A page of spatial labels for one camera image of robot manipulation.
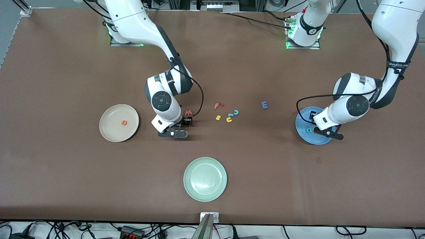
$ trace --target beige plate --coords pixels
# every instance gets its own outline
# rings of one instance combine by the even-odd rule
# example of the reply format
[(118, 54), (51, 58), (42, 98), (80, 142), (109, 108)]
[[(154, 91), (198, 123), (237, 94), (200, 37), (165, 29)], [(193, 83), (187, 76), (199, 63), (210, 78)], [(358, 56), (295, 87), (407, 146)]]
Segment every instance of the beige plate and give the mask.
[(99, 129), (102, 136), (111, 142), (129, 139), (139, 126), (139, 115), (129, 105), (114, 105), (100, 118)]

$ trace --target brown tabletop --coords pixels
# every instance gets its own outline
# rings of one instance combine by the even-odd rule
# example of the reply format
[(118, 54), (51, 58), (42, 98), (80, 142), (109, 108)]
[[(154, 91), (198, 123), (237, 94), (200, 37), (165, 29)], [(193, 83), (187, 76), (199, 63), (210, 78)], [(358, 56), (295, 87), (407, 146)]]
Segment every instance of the brown tabletop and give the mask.
[[(153, 20), (205, 92), (184, 140), (160, 138), (150, 123), (144, 85), (169, 68), (161, 49), (109, 47), (90, 9), (35, 9), (21, 20), (0, 70), (0, 217), (193, 223), (217, 211), (220, 223), (425, 225), (419, 49), (389, 106), (344, 124), (343, 141), (315, 146), (295, 130), (295, 102), (331, 93), (347, 72), (383, 74), (384, 50), (361, 15), (331, 14), (320, 50), (287, 50), (281, 28), (215, 12), (160, 11)], [(176, 98), (197, 111), (200, 97), (194, 85)], [(225, 106), (215, 110), (217, 102)], [(115, 104), (140, 116), (122, 143), (99, 132)], [(228, 175), (212, 202), (183, 187), (185, 168), (202, 156)]]

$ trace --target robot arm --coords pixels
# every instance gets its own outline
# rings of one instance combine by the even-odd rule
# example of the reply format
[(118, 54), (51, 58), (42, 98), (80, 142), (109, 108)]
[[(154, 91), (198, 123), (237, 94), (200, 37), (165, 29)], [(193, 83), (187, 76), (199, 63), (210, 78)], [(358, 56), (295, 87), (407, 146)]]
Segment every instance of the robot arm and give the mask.
[(369, 108), (378, 109), (391, 103), (416, 49), (417, 24), (424, 10), (425, 1), (381, 2), (373, 17), (372, 28), (392, 52), (386, 73), (382, 79), (355, 73), (342, 76), (335, 84), (333, 94), (354, 96), (334, 96), (334, 102), (313, 117), (321, 131), (357, 120), (365, 115)]
[(289, 32), (288, 38), (297, 45), (311, 46), (319, 38), (323, 24), (330, 13), (331, 0), (308, 0), (309, 5), (303, 12), (297, 13), (294, 18), (296, 25)]
[(192, 75), (162, 27), (149, 19), (140, 0), (105, 0), (105, 4), (111, 24), (123, 39), (158, 46), (167, 56), (171, 69), (150, 77), (144, 87), (146, 97), (157, 113), (152, 124), (163, 133), (181, 121), (181, 108), (174, 96), (189, 92), (193, 85)]

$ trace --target green plate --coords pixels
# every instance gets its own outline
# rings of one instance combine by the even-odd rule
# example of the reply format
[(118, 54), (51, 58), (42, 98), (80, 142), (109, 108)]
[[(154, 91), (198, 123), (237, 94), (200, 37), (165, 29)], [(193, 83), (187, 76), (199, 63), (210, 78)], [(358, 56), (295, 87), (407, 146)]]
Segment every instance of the green plate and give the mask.
[(183, 184), (193, 199), (210, 202), (224, 192), (227, 184), (226, 170), (219, 161), (202, 157), (191, 162), (186, 168)]

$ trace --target black cable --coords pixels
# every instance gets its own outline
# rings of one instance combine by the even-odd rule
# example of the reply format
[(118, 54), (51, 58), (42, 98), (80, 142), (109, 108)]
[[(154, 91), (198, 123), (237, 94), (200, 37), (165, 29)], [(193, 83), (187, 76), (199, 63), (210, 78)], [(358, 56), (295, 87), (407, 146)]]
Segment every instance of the black cable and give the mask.
[(281, 21), (284, 21), (286, 19), (286, 18), (281, 18), (281, 17), (276, 16), (274, 13), (272, 13), (269, 10), (264, 10), (263, 12), (266, 12), (266, 13), (270, 14), (272, 17), (274, 17), (274, 18), (276, 18), (278, 20), (281, 20)]
[(231, 225), (231, 226), (232, 226), (232, 229), (233, 229), (233, 238), (232, 239), (239, 239), (236, 227), (234, 225)]
[(10, 233), (9, 233), (9, 237), (8, 237), (8, 239), (10, 239), (12, 237), (12, 226), (10, 226), (8, 224), (0, 226), (0, 228), (4, 228), (4, 227), (10, 229)]
[[(174, 225), (171, 225), (171, 226), (169, 226), (169, 227), (165, 228), (163, 231), (166, 231), (166, 230), (168, 230), (168, 229), (170, 229), (170, 228), (172, 228), (172, 227), (174, 227)], [(153, 238), (153, 237), (156, 237), (158, 234), (160, 234), (160, 232), (156, 233), (155, 235), (153, 235), (153, 236), (151, 236), (151, 237), (148, 237), (147, 239), (151, 239), (151, 238)]]
[(136, 230), (134, 230), (134, 231), (130, 232), (127, 236), (124, 236), (123, 238), (120, 238), (120, 239), (129, 238), (129, 237), (130, 237), (130, 234), (133, 234), (133, 233), (135, 233), (135, 232), (137, 232), (137, 231), (139, 231), (139, 230), (144, 230), (144, 229), (148, 229), (148, 228), (150, 228), (150, 226), (149, 226), (149, 227), (146, 227), (146, 228), (136, 229)]
[(47, 234), (47, 237), (46, 237), (46, 239), (50, 239), (50, 233), (52, 233), (52, 231), (53, 231), (53, 228), (54, 228), (54, 225), (53, 224), (50, 224), (52, 227), (50, 228), (50, 231), (49, 231), (49, 233)]
[[(344, 228), (346, 230), (347, 233), (342, 233), (338, 230), (338, 227)], [(360, 236), (366, 233), (367, 228), (366, 227), (360, 227), (363, 228), (364, 231), (360, 232), (360, 233), (351, 233), (348, 228), (346, 226), (342, 226), (342, 225), (337, 225), (335, 226), (335, 229), (337, 230), (338, 234), (342, 235), (342, 236), (350, 236), (350, 239), (353, 239), (353, 236)]]
[(195, 84), (198, 85), (199, 89), (201, 90), (201, 94), (202, 94), (201, 106), (199, 107), (198, 112), (196, 112), (195, 114), (193, 114), (193, 116), (196, 116), (197, 114), (199, 114), (199, 112), (202, 109), (202, 106), (204, 105), (204, 91), (202, 90), (201, 85), (195, 79), (193, 79), (192, 77), (190, 77), (188, 74), (186, 74), (186, 73), (184, 73), (184, 72), (182, 72), (180, 70), (177, 70), (174, 66), (173, 66), (173, 69), (176, 70), (176, 71), (178, 71), (178, 72), (180, 72), (181, 74), (185, 75), (189, 79), (191, 79)]
[(244, 18), (244, 19), (247, 19), (247, 20), (251, 20), (251, 21), (254, 21), (254, 22), (258, 22), (258, 23), (262, 23), (262, 24), (266, 24), (266, 25), (270, 25), (270, 26), (276, 26), (276, 27), (281, 27), (281, 28), (285, 28), (285, 29), (291, 29), (289, 26), (282, 26), (282, 25), (278, 25), (278, 24), (263, 22), (263, 21), (260, 21), (260, 20), (257, 20), (257, 19), (252, 19), (252, 18), (249, 18), (249, 17), (241, 16), (241, 15), (234, 15), (234, 14), (231, 14), (231, 13), (223, 13), (223, 14), (227, 14), (227, 15), (235, 16), (235, 17), (241, 17), (241, 18)]
[(84, 233), (86, 233), (86, 232), (88, 232), (88, 231), (85, 230), (81, 233), (81, 239), (82, 239), (82, 236), (84, 235)]
[(28, 236), (28, 234), (29, 234), (29, 230), (31, 229), (31, 226), (34, 224), (34, 222), (32, 222), (31, 224), (29, 224), (25, 229), (24, 229), (24, 231), (22, 231), (22, 235), (23, 236)]
[[(360, 13), (362, 14), (363, 18), (366, 20), (367, 24), (369, 25), (370, 29), (372, 29), (372, 21), (366, 16), (365, 12), (363, 11), (362, 6), (360, 5), (359, 0), (356, 0), (357, 7), (359, 8)], [(377, 37), (379, 42), (381, 43), (382, 47), (385, 50), (385, 56), (387, 57), (387, 61), (390, 61), (390, 52), (388, 49), (388, 45), (385, 44), (379, 37)]]
[(103, 11), (109, 14), (109, 12), (98, 3), (98, 0), (96, 0), (95, 2), (100, 8), (102, 8)]
[(37, 223), (37, 222), (45, 222), (45, 223), (49, 224), (50, 226), (53, 226), (53, 224), (51, 224), (51, 223), (50, 223), (50, 222), (48, 222), (48, 221), (44, 221), (44, 220), (35, 220), (35, 221), (34, 221), (34, 223)]
[(286, 238), (287, 238), (287, 239), (290, 239), (290, 238), (289, 238), (289, 236), (288, 236), (288, 233), (286, 232), (285, 225), (282, 225), (282, 227), (283, 227), (283, 231), (285, 232), (285, 236), (286, 236)]
[(416, 233), (415, 233), (415, 231), (413, 230), (413, 228), (410, 228), (410, 230), (412, 230), (413, 235), (415, 236), (415, 239), (418, 239), (418, 238), (416, 237)]
[(301, 5), (301, 4), (303, 4), (303, 3), (305, 3), (306, 1), (307, 1), (307, 0), (305, 0), (305, 1), (303, 1), (303, 2), (301, 2), (301, 3), (299, 3), (299, 4), (295, 5), (295, 6), (293, 6), (293, 7), (291, 7), (291, 8), (288, 8), (287, 10), (285, 10), (285, 11), (283, 11), (283, 12), (287, 12), (287, 11), (291, 10), (292, 8), (294, 8), (294, 7), (298, 7), (299, 5)]
[(87, 228), (87, 231), (88, 231), (88, 233), (90, 234), (90, 236), (91, 236), (93, 239), (97, 239), (97, 238), (94, 236), (94, 234), (91, 232), (90, 228)]
[(179, 227), (179, 228), (193, 228), (193, 229), (197, 229), (196, 227), (192, 227), (192, 226), (180, 226), (180, 225), (174, 225), (174, 226)]
[(87, 2), (86, 0), (83, 0), (83, 2), (85, 2), (85, 4), (86, 4), (89, 8), (91, 8), (93, 11), (95, 11), (97, 14), (101, 15), (101, 16), (102, 16), (102, 17), (104, 17), (104, 18), (107, 18), (107, 19), (112, 20), (110, 17), (107, 17), (107, 16), (103, 15), (102, 13), (98, 12), (96, 9), (94, 9), (94, 8), (93, 8), (90, 4), (88, 4), (88, 2)]
[(160, 9), (156, 9), (156, 8), (150, 8), (150, 7), (148, 7), (148, 6), (145, 6), (145, 5), (143, 5), (145, 8), (147, 8), (147, 9), (153, 9), (153, 10), (160, 10)]
[(304, 117), (301, 115), (300, 108), (298, 107), (298, 104), (299, 104), (301, 101), (303, 101), (303, 100), (308, 100), (308, 99), (311, 99), (311, 98), (330, 97), (330, 96), (360, 96), (360, 95), (367, 95), (367, 94), (373, 93), (373, 92), (375, 92), (375, 91), (376, 91), (376, 89), (374, 89), (374, 90), (372, 90), (372, 91), (369, 91), (369, 92), (366, 92), (366, 93), (361, 93), (361, 94), (322, 94), (322, 95), (314, 95), (314, 96), (304, 97), (304, 98), (299, 99), (299, 100), (297, 101), (297, 111), (298, 111), (298, 114), (300, 115), (300, 117), (301, 117), (301, 119), (302, 119), (302, 120), (304, 120), (304, 121), (305, 121), (305, 122), (307, 122), (307, 123), (310, 123), (310, 124), (316, 125), (314, 122), (311, 122), (311, 121), (308, 121), (308, 120), (304, 119)]
[[(297, 4), (297, 5), (295, 5), (295, 6), (293, 6), (293, 7), (290, 7), (290, 8), (288, 8), (287, 10), (285, 10), (285, 11), (283, 11), (283, 12), (287, 12), (287, 11), (291, 10), (292, 8), (294, 8), (294, 7), (298, 7), (299, 5), (301, 5), (301, 4), (303, 4), (303, 3), (305, 3), (306, 1), (307, 1), (307, 0), (305, 0), (305, 1), (303, 1), (303, 2), (301, 2), (301, 3), (299, 3), (299, 4)], [(284, 8), (284, 6), (283, 6), (283, 7), (281, 7), (281, 8), (279, 8), (279, 9), (277, 9), (277, 10), (274, 10), (274, 11), (272, 11), (272, 12), (279, 11), (279, 10), (281, 10), (282, 8)]]
[(113, 228), (118, 230), (118, 227), (114, 226), (112, 223), (109, 223)]

